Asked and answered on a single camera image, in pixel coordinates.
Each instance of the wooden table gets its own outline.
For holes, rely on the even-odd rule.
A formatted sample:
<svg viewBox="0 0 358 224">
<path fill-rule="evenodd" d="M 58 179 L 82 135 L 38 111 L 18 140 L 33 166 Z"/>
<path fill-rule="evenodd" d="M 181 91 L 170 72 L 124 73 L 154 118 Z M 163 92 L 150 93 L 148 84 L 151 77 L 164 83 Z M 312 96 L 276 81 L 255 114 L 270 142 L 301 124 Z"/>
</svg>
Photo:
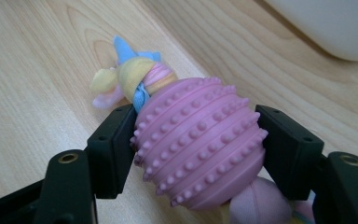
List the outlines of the wooden table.
<svg viewBox="0 0 358 224">
<path fill-rule="evenodd" d="M 43 178 L 55 154 L 84 148 L 110 113 L 91 106 L 89 84 L 115 64 L 113 35 L 159 50 L 180 78 L 221 77 L 252 107 L 284 111 L 325 154 L 358 155 L 358 63 L 328 55 L 263 2 L 2 0 L 0 197 Z M 100 223 L 221 222 L 218 209 L 170 208 L 142 172 L 97 202 Z"/>
</svg>

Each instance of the pink textured ball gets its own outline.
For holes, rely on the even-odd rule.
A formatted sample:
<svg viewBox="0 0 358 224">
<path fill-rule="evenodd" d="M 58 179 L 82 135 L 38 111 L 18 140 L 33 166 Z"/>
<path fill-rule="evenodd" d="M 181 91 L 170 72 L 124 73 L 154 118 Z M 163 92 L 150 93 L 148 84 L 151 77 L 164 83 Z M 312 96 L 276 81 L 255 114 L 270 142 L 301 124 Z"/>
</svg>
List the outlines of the pink textured ball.
<svg viewBox="0 0 358 224">
<path fill-rule="evenodd" d="M 136 120 L 135 163 L 171 205 L 210 209 L 240 193 L 263 166 L 267 131 L 234 86 L 217 77 L 175 81 Z"/>
</svg>

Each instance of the wooden surface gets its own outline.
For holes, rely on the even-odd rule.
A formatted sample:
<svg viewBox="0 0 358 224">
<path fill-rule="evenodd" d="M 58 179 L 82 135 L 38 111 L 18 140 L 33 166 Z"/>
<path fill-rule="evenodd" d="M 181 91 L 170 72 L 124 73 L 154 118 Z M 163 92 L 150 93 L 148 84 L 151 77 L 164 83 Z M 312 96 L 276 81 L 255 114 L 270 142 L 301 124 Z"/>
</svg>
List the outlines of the wooden surface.
<svg viewBox="0 0 358 224">
<path fill-rule="evenodd" d="M 110 113 L 90 81 L 115 64 L 111 38 L 159 50 L 180 78 L 221 77 L 358 155 L 358 63 L 319 49 L 259 1 L 0 1 L 0 197 L 44 177 L 48 160 Z M 98 201 L 100 223 L 220 223 L 219 210 L 170 208 L 132 167 L 125 191 Z"/>
</svg>

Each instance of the pastel toy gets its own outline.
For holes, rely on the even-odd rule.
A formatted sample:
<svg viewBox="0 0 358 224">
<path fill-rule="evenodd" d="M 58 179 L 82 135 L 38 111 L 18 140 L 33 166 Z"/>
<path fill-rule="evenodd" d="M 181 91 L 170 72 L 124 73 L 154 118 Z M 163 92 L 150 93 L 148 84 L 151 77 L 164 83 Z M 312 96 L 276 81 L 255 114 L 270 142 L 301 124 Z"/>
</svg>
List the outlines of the pastel toy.
<svg viewBox="0 0 358 224">
<path fill-rule="evenodd" d="M 196 210 L 230 202 L 230 223 L 290 222 L 290 203 L 273 182 L 257 177 L 268 132 L 249 99 L 217 77 L 177 80 L 157 53 L 139 57 L 121 38 L 114 42 L 119 66 L 94 77 L 90 87 L 100 94 L 94 105 L 112 105 L 118 95 L 133 103 L 134 163 L 156 194 Z"/>
</svg>

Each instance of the toy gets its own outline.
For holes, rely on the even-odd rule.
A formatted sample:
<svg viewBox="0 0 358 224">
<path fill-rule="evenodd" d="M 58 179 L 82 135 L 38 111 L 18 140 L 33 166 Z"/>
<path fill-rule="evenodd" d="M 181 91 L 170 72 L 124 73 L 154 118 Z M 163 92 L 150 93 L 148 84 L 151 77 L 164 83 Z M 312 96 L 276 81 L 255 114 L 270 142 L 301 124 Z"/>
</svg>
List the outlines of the toy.
<svg viewBox="0 0 358 224">
<path fill-rule="evenodd" d="M 189 209 L 231 201 L 232 223 L 287 223 L 291 205 L 274 183 L 257 177 L 268 133 L 249 100 L 217 77 L 177 80 L 156 52 L 134 52 L 119 37 L 114 45 L 119 67 L 96 74 L 93 104 L 109 107 L 123 96 L 133 102 L 134 162 L 156 194 Z"/>
</svg>

